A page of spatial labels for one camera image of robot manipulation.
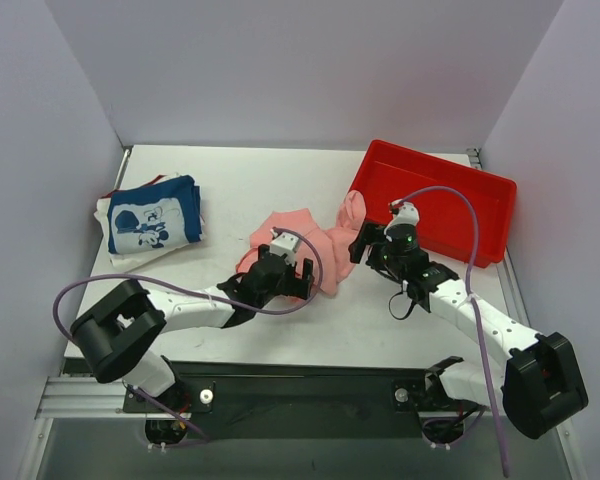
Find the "pink t shirt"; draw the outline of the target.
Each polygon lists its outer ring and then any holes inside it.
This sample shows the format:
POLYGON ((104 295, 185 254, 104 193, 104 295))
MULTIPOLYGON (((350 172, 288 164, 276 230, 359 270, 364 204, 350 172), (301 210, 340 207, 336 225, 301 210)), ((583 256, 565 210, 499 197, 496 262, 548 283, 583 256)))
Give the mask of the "pink t shirt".
POLYGON ((338 208, 335 225, 321 228, 309 209, 288 212, 272 212, 249 238, 250 249, 272 240, 272 229, 281 227, 293 230, 307 238, 316 248, 323 265, 323 280, 320 290, 329 297, 338 292, 339 284, 353 271, 354 264, 349 260, 349 245, 355 240, 366 216, 363 195, 350 191, 338 208))

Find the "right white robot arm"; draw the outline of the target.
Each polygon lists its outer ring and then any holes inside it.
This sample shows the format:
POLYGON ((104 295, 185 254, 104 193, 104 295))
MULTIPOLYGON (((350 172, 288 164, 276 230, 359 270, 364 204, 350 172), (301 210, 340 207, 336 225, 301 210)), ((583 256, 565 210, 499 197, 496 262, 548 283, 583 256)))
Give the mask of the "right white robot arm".
POLYGON ((469 294, 457 273, 430 260, 420 248, 414 225, 364 222, 348 250, 353 263, 365 263, 397 283, 411 309, 447 321, 502 368, 486 377, 483 367, 458 356, 434 364, 426 370, 422 386, 431 406, 445 408, 453 401, 497 406, 531 439, 588 406, 571 342, 558 332, 543 335, 469 294))

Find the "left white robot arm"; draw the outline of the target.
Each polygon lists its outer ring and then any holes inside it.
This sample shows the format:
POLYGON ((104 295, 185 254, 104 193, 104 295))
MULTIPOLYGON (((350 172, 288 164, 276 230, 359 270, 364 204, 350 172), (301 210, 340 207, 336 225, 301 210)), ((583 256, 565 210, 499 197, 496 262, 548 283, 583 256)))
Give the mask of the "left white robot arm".
POLYGON ((121 379, 168 412, 180 404, 183 389, 166 357, 151 350, 155 339, 178 330, 240 326, 278 296, 309 299, 320 266, 306 258, 300 273, 296 268, 293 250, 273 244, 258 248, 247 272, 192 295, 149 290, 128 279, 76 319, 70 334, 98 382, 121 379))

